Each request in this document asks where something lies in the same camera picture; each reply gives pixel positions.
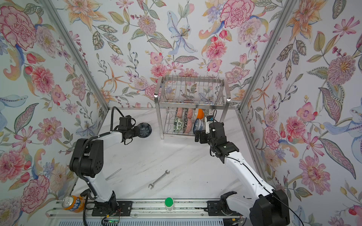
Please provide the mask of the black checked bowl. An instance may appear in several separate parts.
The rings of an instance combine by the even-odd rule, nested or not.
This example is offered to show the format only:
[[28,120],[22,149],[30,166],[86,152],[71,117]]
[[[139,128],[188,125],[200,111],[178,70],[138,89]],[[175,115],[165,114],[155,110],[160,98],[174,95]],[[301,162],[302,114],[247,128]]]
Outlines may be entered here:
[[152,127],[150,124],[143,122],[143,123],[139,123],[137,125],[138,129],[139,129],[139,135],[138,137],[140,138],[147,138],[151,135],[152,133]]

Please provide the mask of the orange white bowl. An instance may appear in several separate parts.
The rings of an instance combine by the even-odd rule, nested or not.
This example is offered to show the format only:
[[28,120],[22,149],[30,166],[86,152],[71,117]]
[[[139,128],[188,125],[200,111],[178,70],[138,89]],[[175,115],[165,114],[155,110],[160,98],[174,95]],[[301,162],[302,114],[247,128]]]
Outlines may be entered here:
[[204,110],[203,109],[198,109],[197,119],[203,119],[204,116],[205,116]]

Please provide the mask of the green geometric pattern bowl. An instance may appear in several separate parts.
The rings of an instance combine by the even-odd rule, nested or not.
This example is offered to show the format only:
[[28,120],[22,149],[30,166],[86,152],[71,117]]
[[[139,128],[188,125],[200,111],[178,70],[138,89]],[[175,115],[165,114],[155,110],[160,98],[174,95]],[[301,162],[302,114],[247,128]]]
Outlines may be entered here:
[[213,109],[204,109],[204,116],[207,117],[207,116],[213,116],[214,115],[214,110]]

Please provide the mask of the green leaf pattern bowl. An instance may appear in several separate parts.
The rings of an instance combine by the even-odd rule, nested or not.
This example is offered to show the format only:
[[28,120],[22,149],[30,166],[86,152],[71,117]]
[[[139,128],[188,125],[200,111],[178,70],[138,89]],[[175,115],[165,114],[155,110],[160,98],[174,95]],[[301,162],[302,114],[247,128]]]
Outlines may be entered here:
[[180,131],[183,130],[183,120],[179,117],[175,117],[174,119],[174,123],[173,123],[173,131],[174,133],[179,133]]

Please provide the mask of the blue floral bowl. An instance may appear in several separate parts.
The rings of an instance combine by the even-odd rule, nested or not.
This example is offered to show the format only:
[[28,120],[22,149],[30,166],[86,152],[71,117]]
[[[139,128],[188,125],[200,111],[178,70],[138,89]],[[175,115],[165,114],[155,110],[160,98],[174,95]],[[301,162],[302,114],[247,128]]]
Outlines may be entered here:
[[202,131],[204,129],[204,121],[197,118],[194,122],[193,133],[196,134],[197,131]]

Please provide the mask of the black floral pattern bowl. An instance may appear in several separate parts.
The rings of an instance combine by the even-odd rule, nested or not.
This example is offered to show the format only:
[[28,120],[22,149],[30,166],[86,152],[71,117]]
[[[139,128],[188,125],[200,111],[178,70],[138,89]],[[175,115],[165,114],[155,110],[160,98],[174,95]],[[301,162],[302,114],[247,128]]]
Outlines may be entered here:
[[186,108],[185,109],[185,118],[186,119],[192,119],[194,116],[194,109],[192,108]]

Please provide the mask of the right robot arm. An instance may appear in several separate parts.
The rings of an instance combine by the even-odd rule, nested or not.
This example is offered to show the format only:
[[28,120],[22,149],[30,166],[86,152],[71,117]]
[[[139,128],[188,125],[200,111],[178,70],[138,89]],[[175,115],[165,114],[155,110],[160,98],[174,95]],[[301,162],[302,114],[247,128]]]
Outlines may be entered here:
[[288,204],[288,196],[266,183],[247,163],[239,148],[227,140],[224,124],[209,115],[196,119],[194,125],[195,142],[208,144],[210,155],[220,159],[242,182],[246,191],[238,194],[230,191],[221,195],[218,201],[208,201],[206,211],[209,216],[236,216],[249,219],[253,226],[288,226],[290,214],[300,225],[301,216]]

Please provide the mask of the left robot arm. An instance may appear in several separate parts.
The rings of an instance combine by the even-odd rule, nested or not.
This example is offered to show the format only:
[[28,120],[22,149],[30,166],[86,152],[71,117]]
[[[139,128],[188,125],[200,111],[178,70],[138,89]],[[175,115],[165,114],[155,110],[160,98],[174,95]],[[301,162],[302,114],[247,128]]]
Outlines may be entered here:
[[92,200],[94,207],[106,215],[119,211],[116,194],[107,185],[102,173],[104,150],[116,144],[128,145],[135,137],[146,138],[151,133],[149,124],[136,124],[136,120],[130,115],[125,116],[117,107],[112,107],[110,131],[90,138],[80,138],[75,143],[69,169],[88,186],[81,197]]

